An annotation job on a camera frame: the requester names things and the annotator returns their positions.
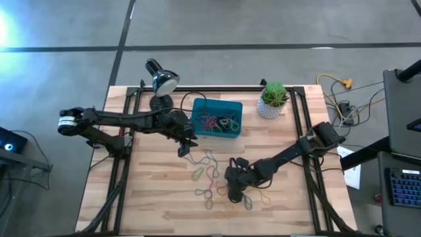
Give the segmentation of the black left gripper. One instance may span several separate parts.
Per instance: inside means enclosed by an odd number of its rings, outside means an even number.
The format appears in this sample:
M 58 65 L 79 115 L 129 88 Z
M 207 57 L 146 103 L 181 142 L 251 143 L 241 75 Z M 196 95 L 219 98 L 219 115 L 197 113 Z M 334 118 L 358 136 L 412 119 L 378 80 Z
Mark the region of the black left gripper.
M 190 147 L 197 147 L 198 144 L 194 142 L 197 139 L 196 135 L 186 136 L 185 134 L 175 134 L 172 136 L 172 139 L 180 142 L 178 148 L 178 157 L 184 157 L 190 152 Z

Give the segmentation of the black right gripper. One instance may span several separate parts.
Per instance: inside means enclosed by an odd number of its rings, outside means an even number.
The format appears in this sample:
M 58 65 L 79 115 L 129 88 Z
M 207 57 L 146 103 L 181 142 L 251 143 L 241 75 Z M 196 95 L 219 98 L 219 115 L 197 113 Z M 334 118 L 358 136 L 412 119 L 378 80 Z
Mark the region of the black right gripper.
M 225 171 L 224 179 L 227 182 L 228 199 L 232 203 L 243 200 L 243 191 L 249 186 L 259 186 L 262 178 L 253 167 L 230 165 L 231 172 Z

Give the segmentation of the blue plastic bin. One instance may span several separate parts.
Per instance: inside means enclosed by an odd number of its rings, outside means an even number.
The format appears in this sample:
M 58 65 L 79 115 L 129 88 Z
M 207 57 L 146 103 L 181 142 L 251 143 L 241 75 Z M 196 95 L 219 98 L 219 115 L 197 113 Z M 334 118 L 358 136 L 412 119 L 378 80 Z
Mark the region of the blue plastic bin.
M 239 130 L 230 130 L 228 133 L 219 133 L 203 130 L 203 125 L 196 119 L 197 113 L 208 112 L 210 116 L 228 117 L 230 115 L 237 116 L 240 125 Z M 215 136 L 221 138 L 237 138 L 241 134 L 243 104 L 238 101 L 224 101 L 217 99 L 196 98 L 193 102 L 193 112 L 191 119 L 195 127 L 195 134 L 200 136 Z

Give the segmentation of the black desk lamp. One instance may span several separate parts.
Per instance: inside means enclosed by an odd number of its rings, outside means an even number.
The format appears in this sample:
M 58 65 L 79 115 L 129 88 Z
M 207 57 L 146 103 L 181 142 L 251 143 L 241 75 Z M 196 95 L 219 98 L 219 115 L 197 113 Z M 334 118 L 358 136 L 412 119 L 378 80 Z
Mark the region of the black desk lamp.
M 174 106 L 172 98 L 169 96 L 176 89 L 180 77 L 171 70 L 165 70 L 155 59 L 147 59 L 145 68 L 152 76 L 152 87 L 154 96 L 149 102 L 152 111 L 165 109 L 168 111 Z

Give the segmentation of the succulent in white patterned pot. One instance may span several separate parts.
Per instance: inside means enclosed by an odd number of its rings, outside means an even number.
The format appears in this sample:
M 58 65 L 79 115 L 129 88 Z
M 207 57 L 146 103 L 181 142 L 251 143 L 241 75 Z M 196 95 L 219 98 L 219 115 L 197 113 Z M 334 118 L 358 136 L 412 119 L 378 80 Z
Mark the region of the succulent in white patterned pot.
M 283 84 L 271 82 L 265 85 L 257 103 L 258 114 L 265 119 L 277 118 L 289 96 Z

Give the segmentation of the white paper sheet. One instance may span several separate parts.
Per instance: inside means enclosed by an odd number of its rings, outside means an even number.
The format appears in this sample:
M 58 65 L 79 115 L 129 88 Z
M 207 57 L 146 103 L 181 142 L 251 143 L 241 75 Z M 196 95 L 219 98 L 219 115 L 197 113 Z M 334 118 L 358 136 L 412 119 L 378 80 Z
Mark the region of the white paper sheet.
M 345 158 L 346 156 L 352 154 L 353 151 L 339 146 L 337 148 L 337 153 L 342 158 Z M 361 165 L 355 166 L 351 169 L 344 171 L 344 178 L 345 178 L 346 185 L 350 188 L 359 190 L 360 189 L 360 173 L 361 173 Z

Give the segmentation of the black power strip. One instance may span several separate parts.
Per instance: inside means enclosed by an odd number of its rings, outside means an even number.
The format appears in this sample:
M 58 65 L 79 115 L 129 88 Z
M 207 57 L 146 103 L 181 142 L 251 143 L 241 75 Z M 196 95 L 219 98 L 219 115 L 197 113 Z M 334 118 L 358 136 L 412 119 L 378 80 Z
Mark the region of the black power strip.
M 344 125 L 354 125 L 353 120 L 353 107 L 349 104 L 349 102 L 341 102 L 339 103 L 339 110 L 342 114 L 342 122 Z

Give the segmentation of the black metal stand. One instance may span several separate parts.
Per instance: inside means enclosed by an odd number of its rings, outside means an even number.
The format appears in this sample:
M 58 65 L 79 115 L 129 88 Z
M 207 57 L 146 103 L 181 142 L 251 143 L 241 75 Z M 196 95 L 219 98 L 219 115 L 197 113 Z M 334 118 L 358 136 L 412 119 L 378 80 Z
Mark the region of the black metal stand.
M 44 162 L 36 161 L 34 159 L 27 158 L 23 155 L 13 153 L 10 151 L 6 151 L 4 149 L 0 149 L 0 159 L 5 159 L 6 161 L 14 161 L 17 163 L 22 163 L 24 165 L 27 165 L 31 168 L 40 169 L 43 172 L 50 172 L 51 167 Z

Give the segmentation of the black box with blue light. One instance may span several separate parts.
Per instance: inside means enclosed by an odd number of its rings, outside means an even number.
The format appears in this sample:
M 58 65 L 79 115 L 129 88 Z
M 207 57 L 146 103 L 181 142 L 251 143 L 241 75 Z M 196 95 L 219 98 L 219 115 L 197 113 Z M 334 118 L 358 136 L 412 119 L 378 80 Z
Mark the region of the black box with blue light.
M 21 154 L 27 139 L 10 130 L 0 127 L 0 148 L 5 151 Z

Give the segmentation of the computer keyboard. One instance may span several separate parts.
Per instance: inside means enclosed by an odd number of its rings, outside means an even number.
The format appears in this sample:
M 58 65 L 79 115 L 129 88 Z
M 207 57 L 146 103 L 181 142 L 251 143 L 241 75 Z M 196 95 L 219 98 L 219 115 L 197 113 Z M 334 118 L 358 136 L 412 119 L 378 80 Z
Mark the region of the computer keyboard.
M 385 171 L 391 204 L 421 209 L 421 171 L 389 168 Z

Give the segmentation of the computer desk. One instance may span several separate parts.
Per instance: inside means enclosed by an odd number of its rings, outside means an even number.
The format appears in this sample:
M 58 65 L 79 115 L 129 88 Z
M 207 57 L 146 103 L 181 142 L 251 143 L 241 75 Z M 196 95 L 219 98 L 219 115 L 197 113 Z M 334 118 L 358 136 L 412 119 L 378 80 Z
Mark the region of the computer desk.
M 386 169 L 421 171 L 421 132 L 407 124 L 421 118 L 421 73 L 409 83 L 397 79 L 396 69 L 383 73 L 389 135 L 341 159 L 348 170 L 373 158 L 378 160 L 384 234 L 421 237 L 421 209 L 394 206 L 388 194 Z

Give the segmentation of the black monitor pole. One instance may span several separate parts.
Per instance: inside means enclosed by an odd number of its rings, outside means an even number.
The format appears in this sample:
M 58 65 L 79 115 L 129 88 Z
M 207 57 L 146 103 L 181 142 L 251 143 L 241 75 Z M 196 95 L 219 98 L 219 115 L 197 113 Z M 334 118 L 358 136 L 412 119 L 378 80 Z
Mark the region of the black monitor pole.
M 414 76 L 421 73 L 421 59 L 416 61 L 404 70 L 397 69 L 397 79 L 404 83 L 409 83 Z

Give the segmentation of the black aluminium table frame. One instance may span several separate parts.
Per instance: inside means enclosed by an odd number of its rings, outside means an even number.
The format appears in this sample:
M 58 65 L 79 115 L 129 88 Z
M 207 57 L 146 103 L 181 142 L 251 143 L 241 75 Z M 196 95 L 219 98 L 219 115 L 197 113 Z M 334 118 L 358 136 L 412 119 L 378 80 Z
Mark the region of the black aluminium table frame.
M 296 106 L 286 105 L 281 115 L 266 120 L 257 113 L 260 86 L 186 86 L 172 94 L 175 106 L 191 108 L 193 101 L 202 96 L 211 99 L 238 101 L 243 104 L 241 134 L 238 138 L 200 137 L 198 146 L 191 150 L 195 161 L 206 150 L 211 150 L 218 161 L 215 165 L 224 172 L 230 157 L 243 157 L 250 161 L 271 157 L 294 144 L 305 132 L 307 123 L 316 124 L 328 119 L 320 86 L 301 86 L 305 97 L 299 97 Z M 206 169 L 198 181 L 191 174 L 200 165 L 178 157 L 178 144 L 158 134 L 137 133 L 128 168 L 128 182 L 122 200 L 112 205 L 107 224 L 100 226 L 96 236 L 117 235 L 283 235 L 313 234 L 316 227 L 325 228 L 321 207 L 317 218 L 310 208 L 312 200 L 307 192 L 304 170 L 300 160 L 282 166 L 274 176 L 271 187 L 263 192 L 272 199 L 271 205 L 246 194 L 253 201 L 248 211 L 241 203 L 237 218 L 218 219 L 217 211 L 227 211 L 221 205 L 205 208 L 203 196 L 195 189 L 208 189 L 210 180 Z M 213 199 L 228 199 L 216 192 L 224 186 L 218 178 L 210 189 Z

